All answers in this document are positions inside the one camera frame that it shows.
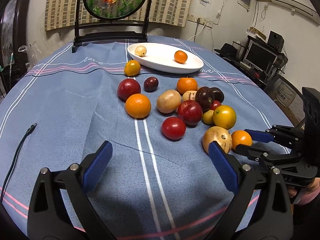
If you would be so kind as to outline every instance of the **metal screw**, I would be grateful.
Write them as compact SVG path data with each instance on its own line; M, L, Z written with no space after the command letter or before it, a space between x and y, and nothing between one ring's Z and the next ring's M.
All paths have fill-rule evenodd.
M245 171L249 171L251 170L251 167L248 164L243 164L242 169L244 169Z
M274 168L273 169L273 173L278 175L278 174L280 174L280 170L278 168Z
M71 164L71 166L70 166L70 170L72 170L72 171L76 171L78 168L79 168L78 163Z
M48 172L48 168L42 168L40 172L41 174L46 174Z

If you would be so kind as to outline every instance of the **electrical outlet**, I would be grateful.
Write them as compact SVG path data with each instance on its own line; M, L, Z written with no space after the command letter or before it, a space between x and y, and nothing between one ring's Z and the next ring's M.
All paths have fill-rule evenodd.
M206 24L206 26L208 26L209 28L212 28L213 22L212 22L212 21L208 21L207 24Z
M196 20L196 17L193 14L188 14L188 21L194 22Z
M206 26L206 25L207 25L207 22L208 22L207 19L200 18L199 24Z

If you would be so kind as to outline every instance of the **air conditioner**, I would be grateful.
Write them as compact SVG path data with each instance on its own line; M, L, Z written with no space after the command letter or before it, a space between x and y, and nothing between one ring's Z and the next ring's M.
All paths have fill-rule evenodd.
M305 17L310 18L320 25L320 17L313 7L310 0L271 0L273 3L289 8L292 11L300 13Z

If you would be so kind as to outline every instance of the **mesh chair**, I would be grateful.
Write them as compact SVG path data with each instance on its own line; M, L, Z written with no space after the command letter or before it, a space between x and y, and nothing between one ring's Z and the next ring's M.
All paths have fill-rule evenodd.
M265 87L264 92L284 112L294 127L304 125L303 96L288 80L283 76L276 75Z

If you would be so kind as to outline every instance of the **black hat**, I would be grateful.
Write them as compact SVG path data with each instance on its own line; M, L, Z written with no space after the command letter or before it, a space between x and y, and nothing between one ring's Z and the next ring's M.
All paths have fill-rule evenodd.
M225 43L221 49L215 49L215 51L223 57L236 59L237 49L231 44Z

